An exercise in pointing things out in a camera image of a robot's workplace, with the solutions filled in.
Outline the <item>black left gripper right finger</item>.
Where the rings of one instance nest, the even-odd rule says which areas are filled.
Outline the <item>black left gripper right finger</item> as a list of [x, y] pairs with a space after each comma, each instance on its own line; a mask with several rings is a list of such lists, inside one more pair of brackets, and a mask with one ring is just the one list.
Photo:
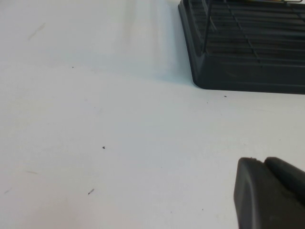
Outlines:
[[305, 172], [297, 167], [277, 158], [268, 157], [264, 164], [280, 181], [280, 183], [292, 192], [298, 201], [305, 204]]

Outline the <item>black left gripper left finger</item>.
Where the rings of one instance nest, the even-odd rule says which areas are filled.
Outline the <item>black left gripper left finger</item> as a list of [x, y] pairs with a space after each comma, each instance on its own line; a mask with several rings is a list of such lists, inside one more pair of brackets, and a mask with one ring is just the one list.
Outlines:
[[238, 161], [234, 204], [240, 229], [303, 229], [305, 205], [268, 167], [254, 158]]

